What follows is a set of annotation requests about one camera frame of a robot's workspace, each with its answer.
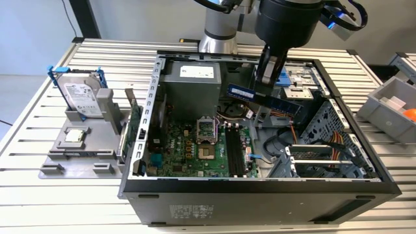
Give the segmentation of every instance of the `wall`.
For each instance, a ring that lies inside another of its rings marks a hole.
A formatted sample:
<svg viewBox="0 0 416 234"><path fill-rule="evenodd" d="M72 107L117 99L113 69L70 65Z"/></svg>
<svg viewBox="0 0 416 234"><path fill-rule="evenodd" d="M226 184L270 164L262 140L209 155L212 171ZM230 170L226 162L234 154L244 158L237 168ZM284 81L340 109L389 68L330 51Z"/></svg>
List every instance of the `wall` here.
<svg viewBox="0 0 416 234"><path fill-rule="evenodd" d="M342 0L348 9L353 7ZM358 0L369 14L365 29L342 41L318 24L309 48L356 49L370 63L385 63L396 51L416 52L416 1ZM200 39L205 10L193 0L90 0L102 38L177 42ZM238 34L238 43L261 44Z"/></svg>
<svg viewBox="0 0 416 234"><path fill-rule="evenodd" d="M65 0L77 35L81 35ZM60 0L0 0L0 74L46 75L74 37Z"/></svg>
<svg viewBox="0 0 416 234"><path fill-rule="evenodd" d="M370 63L386 62L396 51L416 52L416 1L358 2L368 10L368 27L344 42L318 24L306 47L356 49ZM204 33L205 9L193 0L90 0L90 4L104 39L177 42L200 39ZM61 1L0 0L0 34L0 74L44 75L74 36ZM261 44L248 34L238 34L237 41Z"/></svg>

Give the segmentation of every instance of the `slotted aluminum surface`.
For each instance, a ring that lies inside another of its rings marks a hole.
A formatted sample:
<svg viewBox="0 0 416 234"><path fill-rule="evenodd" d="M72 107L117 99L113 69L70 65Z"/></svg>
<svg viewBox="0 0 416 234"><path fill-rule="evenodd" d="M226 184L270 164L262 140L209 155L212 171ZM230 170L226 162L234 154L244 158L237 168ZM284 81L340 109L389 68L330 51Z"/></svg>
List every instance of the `slotted aluminum surface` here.
<svg viewBox="0 0 416 234"><path fill-rule="evenodd" d="M128 107L122 89L134 89L138 103L146 93L156 50L196 51L193 43L140 43L86 39L73 44L58 65L77 69L102 67L114 102ZM260 46L241 45L240 54L258 55ZM293 49L289 57L320 59L356 112L366 93L380 82L360 57L344 50ZM6 133L0 149L0 233L345 233L416 232L416 146L401 146L369 123L360 125L373 148L398 183L402 195L338 226L148 228L125 200L116 196L118 179L38 179L38 167L62 126L65 102L45 80L22 114Z"/></svg>

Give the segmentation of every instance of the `label sticker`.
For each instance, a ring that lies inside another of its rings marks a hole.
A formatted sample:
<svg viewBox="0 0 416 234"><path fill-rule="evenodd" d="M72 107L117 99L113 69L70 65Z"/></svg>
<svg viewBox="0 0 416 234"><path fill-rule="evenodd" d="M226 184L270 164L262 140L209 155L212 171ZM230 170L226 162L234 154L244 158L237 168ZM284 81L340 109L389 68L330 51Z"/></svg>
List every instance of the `label sticker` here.
<svg viewBox="0 0 416 234"><path fill-rule="evenodd" d="M77 112L86 117L102 117L92 88L85 84L73 83L65 83L64 87Z"/></svg>
<svg viewBox="0 0 416 234"><path fill-rule="evenodd" d="M213 205L169 205L172 218L212 218Z"/></svg>
<svg viewBox="0 0 416 234"><path fill-rule="evenodd" d="M245 92L242 90L238 90L236 88L232 88L232 93L240 94L241 96L245 96L248 98L253 98L253 96L254 96L253 94L250 94L250 93L248 93L248 92Z"/></svg>
<svg viewBox="0 0 416 234"><path fill-rule="evenodd" d="M245 114L245 117L246 118L252 118L252 116L253 116L253 111L252 110L248 110L248 112L246 112L246 114Z"/></svg>
<svg viewBox="0 0 416 234"><path fill-rule="evenodd" d="M213 67L181 66L180 77L213 78Z"/></svg>

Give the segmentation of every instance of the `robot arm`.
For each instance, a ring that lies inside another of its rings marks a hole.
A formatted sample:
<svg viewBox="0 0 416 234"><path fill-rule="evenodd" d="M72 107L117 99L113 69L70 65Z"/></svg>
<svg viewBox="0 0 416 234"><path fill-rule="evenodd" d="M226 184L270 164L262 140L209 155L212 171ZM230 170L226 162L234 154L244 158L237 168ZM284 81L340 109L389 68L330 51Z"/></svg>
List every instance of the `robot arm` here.
<svg viewBox="0 0 416 234"><path fill-rule="evenodd" d="M212 51L209 46L216 47L233 38L240 27L236 26L234 19L241 21L241 14L248 14L252 11L252 7L257 1L194 1L209 8L205 34L216 38L214 43L210 43L210 45L206 43L206 40L202 40L200 51L221 53L221 51ZM368 16L364 7L353 0L348 1L358 10L361 25L356 24L353 14L346 11L338 0L260 0L254 32L257 37L265 42L265 46L256 74L257 86L264 86L265 88L273 87L286 60L288 50L301 47L308 43L318 21L344 40L349 38L352 32L365 27Z"/></svg>

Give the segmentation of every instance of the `hard drive label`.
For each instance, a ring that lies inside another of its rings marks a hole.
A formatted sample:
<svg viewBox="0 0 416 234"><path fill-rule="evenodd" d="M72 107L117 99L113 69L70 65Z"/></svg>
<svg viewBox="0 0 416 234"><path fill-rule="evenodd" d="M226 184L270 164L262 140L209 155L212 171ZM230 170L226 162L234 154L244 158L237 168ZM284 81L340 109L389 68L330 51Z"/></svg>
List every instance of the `hard drive label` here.
<svg viewBox="0 0 416 234"><path fill-rule="evenodd" d="M74 83L65 83L64 87L77 112L86 117L102 117L92 88L85 84Z"/></svg>

